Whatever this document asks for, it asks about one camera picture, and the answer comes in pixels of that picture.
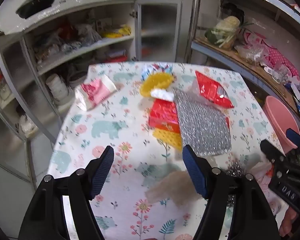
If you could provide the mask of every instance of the human hand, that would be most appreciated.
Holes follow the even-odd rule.
[[[297,215],[298,214],[291,207],[287,209],[279,229],[279,233],[282,237],[291,232],[292,222],[297,217]]]

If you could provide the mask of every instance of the red box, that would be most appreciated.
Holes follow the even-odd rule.
[[[149,126],[180,133],[176,105],[169,101],[156,99],[150,110]]]

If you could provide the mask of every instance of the glass jar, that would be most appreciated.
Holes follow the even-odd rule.
[[[0,74],[0,97],[4,101],[9,97],[10,94],[11,94],[11,90],[8,84],[6,83],[3,75]]]

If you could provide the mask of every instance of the pink polka dot fabric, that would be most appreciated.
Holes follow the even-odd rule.
[[[289,81],[295,83],[296,86],[300,84],[300,76],[298,73],[298,70],[295,68],[295,66],[278,51],[277,48],[272,46],[266,39],[265,36],[262,36],[259,33],[253,33],[249,30],[245,30],[243,33],[244,40],[247,44],[253,45],[253,44],[264,44],[269,51],[269,55],[266,57],[266,60],[268,61],[268,66],[270,68],[273,68],[277,62],[281,62],[282,64],[285,64],[287,68],[290,70],[288,73]]]

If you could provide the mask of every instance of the frying pan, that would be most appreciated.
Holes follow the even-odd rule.
[[[21,18],[27,19],[30,16],[51,7],[54,0],[26,0],[17,10]]]

